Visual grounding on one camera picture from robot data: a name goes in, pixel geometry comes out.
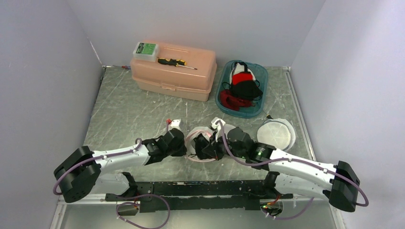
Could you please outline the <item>black bra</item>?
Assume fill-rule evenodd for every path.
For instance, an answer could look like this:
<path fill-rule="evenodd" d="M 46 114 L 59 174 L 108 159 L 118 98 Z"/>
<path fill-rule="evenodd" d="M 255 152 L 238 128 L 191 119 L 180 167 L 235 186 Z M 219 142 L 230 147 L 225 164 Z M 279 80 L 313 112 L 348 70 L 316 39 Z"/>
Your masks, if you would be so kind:
<path fill-rule="evenodd" d="M 224 90 L 228 90 L 230 95 L 236 98 L 257 101 L 262 99 L 263 91 L 259 88 L 260 82 L 254 80 L 241 81 L 237 84 L 222 82 L 221 86 Z"/>
<path fill-rule="evenodd" d="M 189 150 L 190 154 L 187 155 L 188 159 L 195 162 L 212 162 L 220 159 L 213 146 L 210 145 L 210 142 L 202 133 L 193 138 L 192 142 L 193 144 L 191 144 Z"/>

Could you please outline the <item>white mesh laundry bag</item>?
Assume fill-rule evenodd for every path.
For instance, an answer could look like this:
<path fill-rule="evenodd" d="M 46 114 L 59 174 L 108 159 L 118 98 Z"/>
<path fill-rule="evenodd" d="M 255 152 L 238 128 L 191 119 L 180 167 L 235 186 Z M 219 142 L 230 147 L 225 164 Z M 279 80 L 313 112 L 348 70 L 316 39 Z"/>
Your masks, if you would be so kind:
<path fill-rule="evenodd" d="M 286 119 L 268 119 L 258 128 L 258 142 L 274 146 L 283 151 L 289 151 L 296 141 L 296 131 Z"/>

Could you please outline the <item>bright red bra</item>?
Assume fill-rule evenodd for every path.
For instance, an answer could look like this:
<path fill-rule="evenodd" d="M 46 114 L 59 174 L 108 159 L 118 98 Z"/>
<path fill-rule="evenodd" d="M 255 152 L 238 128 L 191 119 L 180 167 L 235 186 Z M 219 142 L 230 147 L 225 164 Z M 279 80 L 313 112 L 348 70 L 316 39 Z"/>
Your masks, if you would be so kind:
<path fill-rule="evenodd" d="M 231 84 L 237 85 L 244 81 L 254 81 L 255 77 L 250 72 L 240 72 L 232 75 Z"/>

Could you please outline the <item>pink-trimmed mesh laundry bag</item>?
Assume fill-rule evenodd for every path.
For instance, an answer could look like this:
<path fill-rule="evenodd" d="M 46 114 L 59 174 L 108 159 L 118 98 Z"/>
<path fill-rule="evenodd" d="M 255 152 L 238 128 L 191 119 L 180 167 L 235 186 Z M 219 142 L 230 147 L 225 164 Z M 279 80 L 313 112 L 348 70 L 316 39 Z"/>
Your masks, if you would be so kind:
<path fill-rule="evenodd" d="M 194 129 L 192 129 L 188 133 L 188 135 L 185 137 L 185 146 L 187 148 L 187 153 L 185 155 L 185 158 L 190 161 L 199 162 L 199 163 L 207 163 L 207 162 L 213 162 L 215 160 L 219 160 L 219 159 L 198 159 L 197 158 L 196 146 L 195 146 L 195 143 L 192 143 L 192 141 L 194 139 L 196 139 L 199 134 L 202 134 L 206 140 L 209 140 L 209 138 L 212 136 L 213 136 L 214 141 L 218 141 L 218 138 L 221 138 L 221 136 L 217 136 L 218 134 L 216 133 L 216 130 L 212 130 L 208 127 L 198 126 Z"/>

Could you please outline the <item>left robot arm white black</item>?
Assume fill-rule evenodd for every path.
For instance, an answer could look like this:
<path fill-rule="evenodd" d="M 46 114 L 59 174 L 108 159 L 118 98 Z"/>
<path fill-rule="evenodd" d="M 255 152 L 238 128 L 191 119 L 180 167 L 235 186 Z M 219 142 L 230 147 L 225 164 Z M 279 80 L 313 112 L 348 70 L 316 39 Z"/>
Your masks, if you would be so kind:
<path fill-rule="evenodd" d="M 115 150 L 92 151 L 81 146 L 54 170 L 53 194 L 62 195 L 67 203 L 89 194 L 115 194 L 132 200 L 138 189 L 133 176 L 114 171 L 159 163 L 169 156 L 184 156 L 186 151 L 184 134 L 177 128 L 158 138 L 137 138 L 133 146 Z"/>

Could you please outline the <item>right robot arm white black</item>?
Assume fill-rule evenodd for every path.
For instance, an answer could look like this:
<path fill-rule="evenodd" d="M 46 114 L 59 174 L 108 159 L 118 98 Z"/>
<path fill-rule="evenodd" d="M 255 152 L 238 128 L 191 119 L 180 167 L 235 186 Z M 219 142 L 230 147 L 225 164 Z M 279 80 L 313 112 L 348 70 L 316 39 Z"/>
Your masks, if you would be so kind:
<path fill-rule="evenodd" d="M 333 207 L 354 212 L 369 199 L 350 164 L 327 164 L 294 156 L 274 146 L 254 141 L 239 127 L 228 133 L 215 131 L 208 140 L 197 140 L 197 153 L 205 159 L 230 156 L 237 163 L 265 170 L 263 192 L 269 198 L 301 195 L 327 201 Z"/>

